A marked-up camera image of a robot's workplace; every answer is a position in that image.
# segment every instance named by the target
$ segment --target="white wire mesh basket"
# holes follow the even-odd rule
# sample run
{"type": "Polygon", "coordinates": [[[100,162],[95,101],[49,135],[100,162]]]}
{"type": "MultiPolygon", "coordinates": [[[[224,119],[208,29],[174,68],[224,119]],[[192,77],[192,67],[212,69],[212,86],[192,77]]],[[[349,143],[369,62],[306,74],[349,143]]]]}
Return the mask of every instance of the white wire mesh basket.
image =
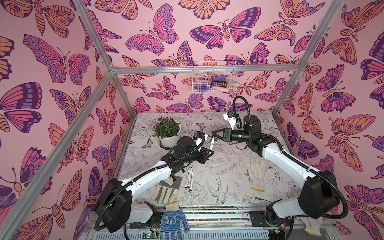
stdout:
{"type": "Polygon", "coordinates": [[[236,65],[225,65],[226,61],[194,61],[192,67],[192,92],[193,93],[235,93],[238,79],[236,65]]]}

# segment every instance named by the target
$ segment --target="green plant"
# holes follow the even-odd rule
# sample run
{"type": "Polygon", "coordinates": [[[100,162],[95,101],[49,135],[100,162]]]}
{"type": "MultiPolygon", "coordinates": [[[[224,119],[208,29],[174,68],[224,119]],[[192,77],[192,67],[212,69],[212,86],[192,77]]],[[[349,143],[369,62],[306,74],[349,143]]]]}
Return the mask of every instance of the green plant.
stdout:
{"type": "Polygon", "coordinates": [[[160,139],[165,137],[176,136],[178,131],[180,130],[179,124],[175,122],[172,118],[159,118],[158,122],[153,129],[155,130],[155,134],[153,136],[157,136],[160,139]]]}

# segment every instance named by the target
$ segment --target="blue glove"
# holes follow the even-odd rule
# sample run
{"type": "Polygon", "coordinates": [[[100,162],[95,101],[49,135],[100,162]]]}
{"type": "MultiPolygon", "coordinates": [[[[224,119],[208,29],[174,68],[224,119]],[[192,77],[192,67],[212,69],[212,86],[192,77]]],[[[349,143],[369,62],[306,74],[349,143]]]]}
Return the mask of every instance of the blue glove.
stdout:
{"type": "Polygon", "coordinates": [[[179,202],[173,202],[171,204],[166,204],[166,211],[161,218],[161,228],[160,228],[160,240],[182,240],[181,236],[181,223],[183,224],[184,232],[189,232],[189,226],[185,214],[179,208],[179,202]]]}

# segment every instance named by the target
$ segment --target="white plant pot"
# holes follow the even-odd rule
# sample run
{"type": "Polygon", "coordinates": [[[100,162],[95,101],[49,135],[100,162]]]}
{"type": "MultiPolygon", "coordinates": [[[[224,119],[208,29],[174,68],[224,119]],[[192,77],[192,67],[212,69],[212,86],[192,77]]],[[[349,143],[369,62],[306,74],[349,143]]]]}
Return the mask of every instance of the white plant pot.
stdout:
{"type": "Polygon", "coordinates": [[[176,147],[177,141],[180,139],[181,124],[176,120],[174,121],[179,124],[179,131],[177,132],[176,136],[160,138],[160,142],[161,142],[161,145],[163,145],[163,147],[169,147],[169,148],[176,147]]]}

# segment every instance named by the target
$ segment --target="work glove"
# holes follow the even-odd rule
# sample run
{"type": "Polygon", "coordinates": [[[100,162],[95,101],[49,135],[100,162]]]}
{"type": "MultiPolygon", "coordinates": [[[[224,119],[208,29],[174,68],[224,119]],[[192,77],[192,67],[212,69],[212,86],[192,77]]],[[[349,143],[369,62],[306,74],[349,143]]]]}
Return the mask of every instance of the work glove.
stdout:
{"type": "Polygon", "coordinates": [[[179,208],[179,202],[166,204],[166,211],[161,217],[160,240],[182,240],[181,224],[184,232],[189,232],[189,226],[185,214],[179,208]]]}
{"type": "MultiPolygon", "coordinates": [[[[292,197],[298,197],[300,196],[301,189],[292,188],[290,192],[287,193],[288,198],[292,197]]],[[[318,219],[314,219],[311,217],[298,217],[304,224],[305,229],[304,231],[308,233],[309,235],[321,237],[322,234],[320,233],[320,226],[323,223],[323,217],[319,217],[318,219]]]]}
{"type": "Polygon", "coordinates": [[[252,179],[252,189],[264,192],[264,185],[269,181],[272,170],[265,171],[265,160],[261,157],[251,157],[249,162],[245,162],[249,177],[252,179]]]}
{"type": "Polygon", "coordinates": [[[152,195],[152,201],[157,202],[158,204],[173,203],[179,192],[180,184],[184,175],[185,174],[182,171],[179,171],[174,175],[176,181],[173,181],[170,177],[159,182],[155,188],[155,192],[152,195]]]}

